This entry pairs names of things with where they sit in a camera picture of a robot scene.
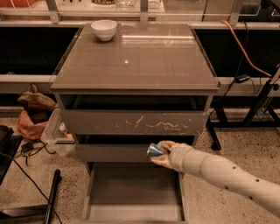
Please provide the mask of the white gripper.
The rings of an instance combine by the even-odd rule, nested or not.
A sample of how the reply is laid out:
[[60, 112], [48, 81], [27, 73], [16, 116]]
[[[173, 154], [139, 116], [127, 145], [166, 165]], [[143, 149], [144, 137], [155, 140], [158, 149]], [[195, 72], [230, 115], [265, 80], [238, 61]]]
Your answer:
[[184, 158], [186, 153], [193, 150], [193, 147], [186, 143], [175, 143], [173, 141], [160, 141], [157, 146], [164, 154], [152, 157], [151, 161], [165, 168], [173, 168], [176, 172], [184, 172]]

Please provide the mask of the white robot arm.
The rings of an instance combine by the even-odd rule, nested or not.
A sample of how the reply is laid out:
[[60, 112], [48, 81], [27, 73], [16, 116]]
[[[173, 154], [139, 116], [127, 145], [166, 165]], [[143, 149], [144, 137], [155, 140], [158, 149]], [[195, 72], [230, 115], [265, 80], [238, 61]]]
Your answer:
[[280, 185], [244, 171], [225, 157], [173, 141], [151, 143], [147, 155], [156, 165], [192, 174], [220, 189], [240, 194], [280, 217]]

